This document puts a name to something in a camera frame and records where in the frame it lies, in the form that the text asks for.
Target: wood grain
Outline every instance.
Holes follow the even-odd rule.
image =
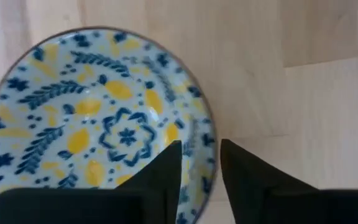
[[[0,79],[30,45],[96,25],[180,57],[220,138],[316,187],[358,187],[358,1],[0,0]],[[200,223],[230,222],[219,173]]]
[[[354,0],[281,0],[285,67],[358,56]]]

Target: patterned plate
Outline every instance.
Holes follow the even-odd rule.
[[[193,223],[215,173],[214,126],[185,66],[119,29],[70,30],[33,47],[0,83],[0,192],[113,189],[183,142],[177,223]]]

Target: wooden table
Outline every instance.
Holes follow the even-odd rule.
[[[96,25],[182,58],[220,138],[316,187],[358,187],[358,1],[0,0],[0,79],[42,39]],[[200,223],[228,219],[219,174]]]

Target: plate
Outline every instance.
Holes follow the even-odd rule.
[[[0,192],[113,189],[175,139],[183,143],[177,222],[193,223],[216,168],[209,109],[179,59],[132,32],[57,34],[0,83]]]

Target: black object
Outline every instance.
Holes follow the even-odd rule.
[[[358,224],[358,190],[318,190],[227,139],[221,165],[237,224]]]
[[[173,224],[180,181],[175,141],[114,190],[8,190],[0,194],[0,224]]]

